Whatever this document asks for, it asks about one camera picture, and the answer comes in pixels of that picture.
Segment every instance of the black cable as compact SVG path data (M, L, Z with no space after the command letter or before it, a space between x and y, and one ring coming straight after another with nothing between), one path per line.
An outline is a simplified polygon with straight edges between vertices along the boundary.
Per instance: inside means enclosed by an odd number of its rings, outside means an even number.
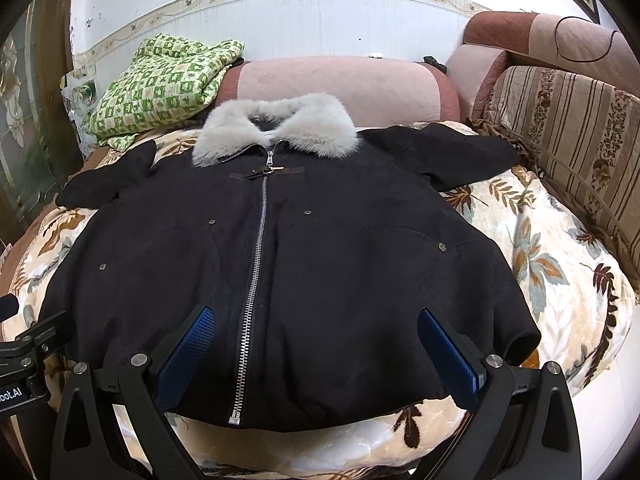
M560 52L560 46L558 45L558 28L560 27L560 23L564 22L564 20L568 20L569 18L575 18L576 20L583 20L585 22L589 22L591 23L589 20L585 20L584 18L579 18L578 16L565 16L564 18L561 18L558 23L556 24L556 28L554 30L554 41L556 42L556 51L558 52L558 56L560 56L561 58L570 61L572 63L595 63L597 61L600 61L601 59L606 58L609 55L609 52L611 52L611 49L613 48L613 37L616 35L617 31L616 30L612 30L611 31L611 39L609 40L609 48L607 49L607 51L602 54L602 56L597 57L596 59L588 59L588 60L581 60L581 59L570 59L566 56L564 56L561 52Z

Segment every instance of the floral blanket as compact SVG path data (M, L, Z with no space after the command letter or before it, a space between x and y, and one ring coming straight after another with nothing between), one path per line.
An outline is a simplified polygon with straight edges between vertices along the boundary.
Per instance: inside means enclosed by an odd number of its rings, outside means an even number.
M447 123L462 134L474 134ZM197 130L147 134L156 160L194 145ZM110 151L100 166L121 153ZM525 366L548 360L562 366L572 394L604 370L620 349L635 308L635 294L618 263L603 245L551 195L538 177L515 166L495 178L442 194L469 223L492 238L511 264L542 341ZM25 252L11 292L20 312L2 326L5 340L38 318L47 284L60 261L94 215L87 209L52 211ZM48 363L59 403L65 370L72 363ZM146 458L126 410L116 416L133 457ZM340 428L301 433L219 428L168 414L172 427L203 471L210 476L256 479L365 479L393 474L454 434L465 417L451 398L424 400L397 413Z

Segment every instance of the black jacket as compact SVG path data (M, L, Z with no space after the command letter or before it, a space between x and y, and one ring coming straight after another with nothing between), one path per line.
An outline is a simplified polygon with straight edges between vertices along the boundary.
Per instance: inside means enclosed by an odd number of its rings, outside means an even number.
M292 101L223 105L193 150L152 167L149 141L66 186L59 205L100 206L41 313L72 312L68 356L126 362L206 304L216 336L175 411L274 431L443 397L425 306L526 359L540 332L507 262L438 194L507 170L508 143L442 124L356 134L333 98Z

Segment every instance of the pink sofa cushion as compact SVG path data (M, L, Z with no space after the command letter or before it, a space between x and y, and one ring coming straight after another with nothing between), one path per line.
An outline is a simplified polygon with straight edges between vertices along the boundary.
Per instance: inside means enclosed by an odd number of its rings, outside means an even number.
M480 119L495 82L511 64L509 53L500 48L465 44L447 61L449 80L460 97L460 117Z
M277 100L326 92L358 127L459 121L449 79L432 66L368 57L299 57L254 61L229 70L215 105L229 99Z
M507 50L518 64L559 68L640 96L640 63L622 34L615 34L611 44L613 31L606 27L579 18L560 20L533 12L479 12L467 24L463 41ZM597 59L610 44L600 61L570 61Z

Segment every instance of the blue gripper pad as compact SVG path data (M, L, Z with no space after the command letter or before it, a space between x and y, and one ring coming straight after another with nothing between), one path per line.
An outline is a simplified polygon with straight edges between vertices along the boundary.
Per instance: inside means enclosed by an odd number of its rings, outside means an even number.
M158 410L165 412L180 403L213 341L215 327L213 312L203 308L158 372L154 397Z
M461 340L463 336L454 332L452 328L447 328L449 334L426 308L418 315L418 337L442 382L456 406L472 412L480 402L479 393L484 385L485 375L478 375L479 370L474 369L456 345L466 343Z

